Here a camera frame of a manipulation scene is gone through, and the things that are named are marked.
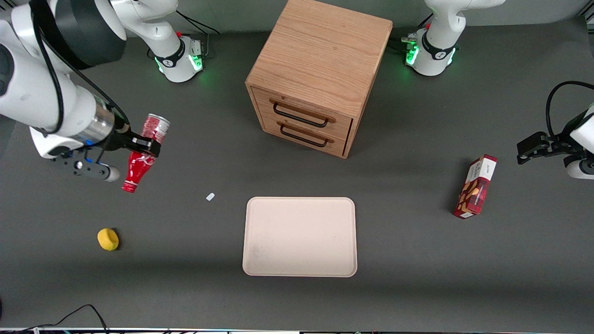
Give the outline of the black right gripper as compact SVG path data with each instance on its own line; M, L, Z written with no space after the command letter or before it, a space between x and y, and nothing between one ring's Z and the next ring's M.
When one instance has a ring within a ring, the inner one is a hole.
M113 129L104 140L104 149L106 151L126 149L155 158L161 154L161 144L156 139L132 134L129 121L125 121L121 116L114 116Z

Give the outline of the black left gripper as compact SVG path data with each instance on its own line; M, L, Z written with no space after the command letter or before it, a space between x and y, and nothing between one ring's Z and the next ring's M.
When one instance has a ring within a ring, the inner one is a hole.
M580 122L581 118L573 118L560 133L555 134L551 121L548 120L549 136L545 132L537 132L518 142L517 164L523 165L536 158L551 158L562 154L581 155L581 145L570 136Z

